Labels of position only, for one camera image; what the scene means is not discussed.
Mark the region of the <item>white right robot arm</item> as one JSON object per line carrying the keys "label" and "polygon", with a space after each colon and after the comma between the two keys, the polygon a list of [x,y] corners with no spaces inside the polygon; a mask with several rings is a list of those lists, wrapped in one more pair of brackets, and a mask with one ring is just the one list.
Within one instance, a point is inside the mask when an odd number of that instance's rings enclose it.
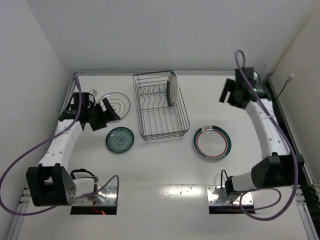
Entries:
{"label": "white right robot arm", "polygon": [[220,102],[245,110],[261,149],[261,161],[249,172],[227,178],[224,184],[227,195],[297,185],[299,168],[305,163],[303,156],[296,154],[281,134],[272,96],[267,87],[257,83],[254,72],[252,67],[237,68],[235,79],[226,80],[220,96]]}

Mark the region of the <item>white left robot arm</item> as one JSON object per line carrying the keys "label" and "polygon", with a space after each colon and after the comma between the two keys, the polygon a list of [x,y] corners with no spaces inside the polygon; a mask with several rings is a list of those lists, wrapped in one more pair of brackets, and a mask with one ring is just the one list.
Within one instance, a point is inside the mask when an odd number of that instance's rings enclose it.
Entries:
{"label": "white left robot arm", "polygon": [[26,172],[36,207],[70,206],[81,197],[99,204],[106,199],[98,189],[97,176],[91,173],[87,177],[76,178],[73,172],[68,172],[72,150],[85,126],[89,124],[93,131],[97,131],[107,127],[108,122],[120,119],[107,98],[93,102],[90,97],[90,93],[73,94],[59,116],[58,136],[52,140],[38,165],[29,167]]}

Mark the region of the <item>green red rimmed plate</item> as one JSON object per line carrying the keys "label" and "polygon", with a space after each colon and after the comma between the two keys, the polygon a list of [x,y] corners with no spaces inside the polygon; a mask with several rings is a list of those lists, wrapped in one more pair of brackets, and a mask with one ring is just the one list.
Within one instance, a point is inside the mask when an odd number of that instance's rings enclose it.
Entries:
{"label": "green red rimmed plate", "polygon": [[198,128],[193,135],[192,145],[199,156],[210,162],[225,159],[232,149],[229,134],[216,125]]}
{"label": "green red rimmed plate", "polygon": [[173,107],[179,97],[179,81],[177,73],[172,70],[166,82],[166,100],[169,107]]}

